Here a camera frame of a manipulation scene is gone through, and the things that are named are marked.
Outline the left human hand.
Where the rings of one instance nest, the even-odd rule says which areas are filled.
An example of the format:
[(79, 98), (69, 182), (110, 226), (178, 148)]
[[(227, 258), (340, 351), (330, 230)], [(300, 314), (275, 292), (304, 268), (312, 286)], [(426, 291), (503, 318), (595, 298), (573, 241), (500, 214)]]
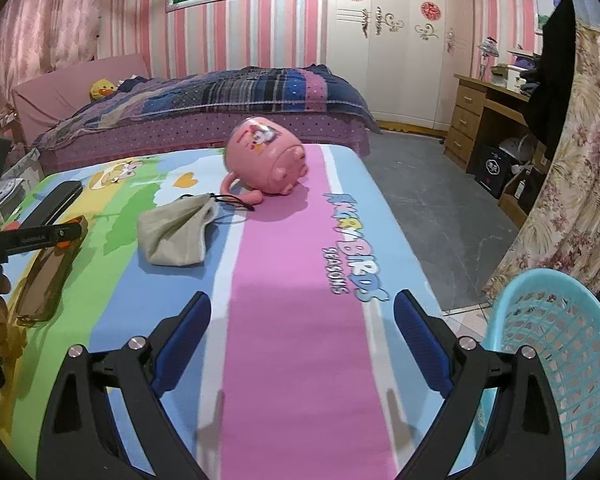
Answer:
[(23, 332), (12, 320), (5, 296), (10, 293), (12, 285), (8, 277), (2, 273), (0, 277), (0, 358), (6, 362), (15, 362), (22, 355)]

